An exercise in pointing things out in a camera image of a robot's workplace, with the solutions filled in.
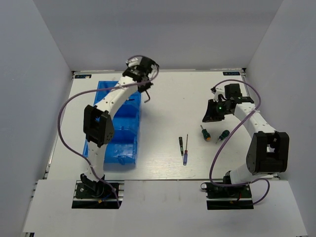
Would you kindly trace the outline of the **black green precision screwdriver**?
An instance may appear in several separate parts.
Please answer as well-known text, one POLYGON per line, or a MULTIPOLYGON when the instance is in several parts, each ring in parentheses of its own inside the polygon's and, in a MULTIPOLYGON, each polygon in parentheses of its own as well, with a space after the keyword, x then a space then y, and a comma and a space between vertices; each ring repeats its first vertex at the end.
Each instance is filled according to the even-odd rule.
POLYGON ((179 146, 180 146, 180 153, 181 153, 181 156, 183 156, 184 155, 183 138, 179 137, 178 140, 179 140, 179 146))

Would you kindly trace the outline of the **blue handle red screwdriver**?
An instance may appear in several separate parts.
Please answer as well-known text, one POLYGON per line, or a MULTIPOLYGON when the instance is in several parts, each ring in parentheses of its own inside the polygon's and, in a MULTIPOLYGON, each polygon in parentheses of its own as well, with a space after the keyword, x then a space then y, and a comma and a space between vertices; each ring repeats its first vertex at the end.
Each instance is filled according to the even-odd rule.
POLYGON ((183 155, 183 165, 187 165, 187 160, 188 160, 188 134, 186 137, 186 145, 185 145, 185 150, 184 150, 184 155, 183 155))

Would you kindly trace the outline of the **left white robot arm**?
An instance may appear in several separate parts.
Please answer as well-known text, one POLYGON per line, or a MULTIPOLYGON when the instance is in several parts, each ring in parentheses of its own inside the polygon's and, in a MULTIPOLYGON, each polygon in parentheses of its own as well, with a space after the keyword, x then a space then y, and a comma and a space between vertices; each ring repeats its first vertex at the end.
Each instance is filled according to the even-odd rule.
POLYGON ((114 136, 112 120, 115 114, 133 93, 147 91, 153 85, 150 75, 153 70, 159 70, 159 65, 145 56, 130 58, 126 64, 127 69, 115 89, 111 89, 96 105, 88 105, 84 109, 83 131, 88 147, 88 168, 80 179, 93 197, 99 197, 104 192, 104 153, 114 136))

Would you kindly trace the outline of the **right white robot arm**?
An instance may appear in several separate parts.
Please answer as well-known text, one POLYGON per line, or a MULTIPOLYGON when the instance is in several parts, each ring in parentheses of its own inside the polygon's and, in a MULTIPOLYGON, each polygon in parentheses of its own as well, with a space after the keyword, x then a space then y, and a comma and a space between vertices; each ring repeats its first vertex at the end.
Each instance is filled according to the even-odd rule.
POLYGON ((243 96, 238 80, 231 79, 228 82, 224 89, 219 89, 216 85, 211 89, 214 98, 208 101, 202 121, 218 122, 227 115, 233 115, 240 121, 224 139, 215 160, 241 126, 244 126, 251 137, 245 163, 228 171, 222 183, 212 181, 213 185, 222 186, 227 196, 234 197, 241 191, 241 186, 287 170, 290 139, 286 132, 277 131, 262 117, 259 111, 261 101, 254 102, 251 97, 243 96))

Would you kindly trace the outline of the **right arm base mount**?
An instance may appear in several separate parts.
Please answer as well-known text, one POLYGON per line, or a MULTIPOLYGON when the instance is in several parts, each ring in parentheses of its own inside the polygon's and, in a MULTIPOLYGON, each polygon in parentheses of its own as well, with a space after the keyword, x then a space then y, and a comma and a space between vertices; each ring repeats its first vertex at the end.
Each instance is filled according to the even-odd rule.
POLYGON ((207 210, 253 209, 252 193, 248 186, 222 187, 203 182, 201 190, 206 193, 207 210))

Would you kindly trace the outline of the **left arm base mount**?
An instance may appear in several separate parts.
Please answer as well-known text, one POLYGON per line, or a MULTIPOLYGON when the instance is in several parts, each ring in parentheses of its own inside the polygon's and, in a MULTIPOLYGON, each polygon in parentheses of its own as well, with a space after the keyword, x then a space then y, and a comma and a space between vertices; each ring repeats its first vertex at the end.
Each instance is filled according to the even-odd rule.
POLYGON ((76 182, 72 209, 119 209, 117 198, 108 185, 93 192, 81 181, 76 182))

